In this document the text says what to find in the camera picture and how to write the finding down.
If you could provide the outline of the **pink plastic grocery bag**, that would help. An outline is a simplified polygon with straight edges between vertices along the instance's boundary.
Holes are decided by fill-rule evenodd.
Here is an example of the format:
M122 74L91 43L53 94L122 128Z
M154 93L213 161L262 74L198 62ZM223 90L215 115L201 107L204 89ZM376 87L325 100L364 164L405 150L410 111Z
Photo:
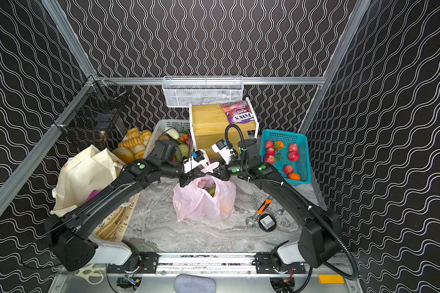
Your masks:
M236 185L209 175L219 165L219 162L210 162L201 170L204 177L195 179L184 188L175 185L172 203L179 222L202 218L222 220L235 211Z

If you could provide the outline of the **purple snack packet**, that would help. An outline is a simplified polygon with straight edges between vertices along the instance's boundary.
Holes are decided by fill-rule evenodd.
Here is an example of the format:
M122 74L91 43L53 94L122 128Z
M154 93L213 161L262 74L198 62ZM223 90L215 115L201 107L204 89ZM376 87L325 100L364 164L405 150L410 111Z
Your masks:
M87 198L86 201L89 201L89 200L91 200L92 198L94 198L96 195L98 195L99 192L100 192L99 190L93 190L93 191L90 193L90 195L88 196L88 198Z

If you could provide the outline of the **cream canvas tote bag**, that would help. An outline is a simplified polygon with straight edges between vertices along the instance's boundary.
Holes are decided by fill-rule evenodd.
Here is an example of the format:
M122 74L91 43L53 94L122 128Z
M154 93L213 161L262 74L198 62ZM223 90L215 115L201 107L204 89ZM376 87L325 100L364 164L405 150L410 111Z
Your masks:
M93 190L101 191L112 183L124 165L107 148L100 151L93 145L71 157L61 168L57 186L52 190L56 202L51 213L62 217L82 206ZM122 241L138 198L136 194L124 201L92 234L106 241Z

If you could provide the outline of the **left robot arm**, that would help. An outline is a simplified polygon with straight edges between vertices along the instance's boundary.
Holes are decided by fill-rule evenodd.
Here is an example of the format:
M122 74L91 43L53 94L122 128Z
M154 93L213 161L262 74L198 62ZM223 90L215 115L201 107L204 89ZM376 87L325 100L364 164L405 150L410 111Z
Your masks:
M120 175L82 206L45 222L45 239L50 250L69 272L88 264L110 264L135 272L141 266L140 252L127 243L115 243L91 235L112 212L133 195L159 182L162 177L177 178L180 186L205 176L199 167L209 164L207 155L195 151L188 159L175 162L176 143L159 140L145 159L127 164Z

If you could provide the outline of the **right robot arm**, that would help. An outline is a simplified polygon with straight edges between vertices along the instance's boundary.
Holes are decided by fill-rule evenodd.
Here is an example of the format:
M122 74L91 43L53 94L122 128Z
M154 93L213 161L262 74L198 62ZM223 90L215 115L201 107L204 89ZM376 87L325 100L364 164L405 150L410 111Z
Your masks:
M238 155L228 146L218 149L213 145L212 149L224 160L218 167L220 178L237 176L257 185L302 226L297 241L277 248L281 263L306 262L315 269L326 266L348 280L358 278L358 265L342 238L341 220L335 212L325 211L305 198L276 167L262 161L256 146L240 148Z

